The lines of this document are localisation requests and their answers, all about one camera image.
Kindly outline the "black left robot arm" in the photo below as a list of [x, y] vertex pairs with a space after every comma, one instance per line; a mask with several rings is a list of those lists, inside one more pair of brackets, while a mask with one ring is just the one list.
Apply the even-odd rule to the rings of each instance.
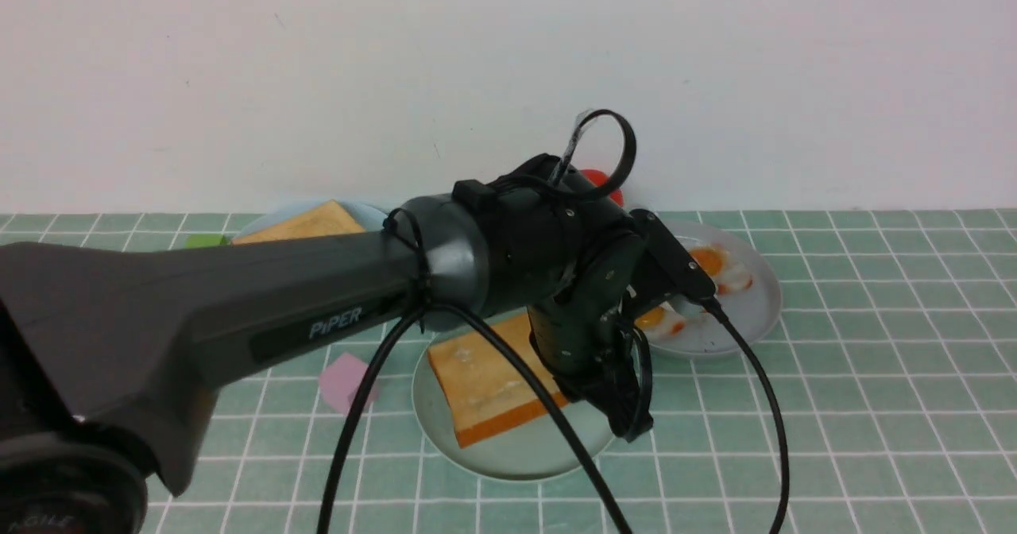
[[653, 425], [649, 353], [626, 305], [640, 220], [540, 155], [483, 184], [412, 199], [378, 232], [118, 253], [2, 247], [2, 531], [137, 533], [145, 480], [189, 486], [219, 390], [396, 318], [367, 381], [413, 324], [527, 308], [571, 400], [632, 441]]

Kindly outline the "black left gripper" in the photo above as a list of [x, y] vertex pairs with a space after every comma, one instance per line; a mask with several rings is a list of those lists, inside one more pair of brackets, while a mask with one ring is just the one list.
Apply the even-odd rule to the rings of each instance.
[[527, 306], [527, 314], [531, 344], [560, 392], [588, 401], [632, 443], [654, 425], [654, 375], [646, 335], [620, 328], [626, 287], [618, 269], [588, 271], [559, 296]]

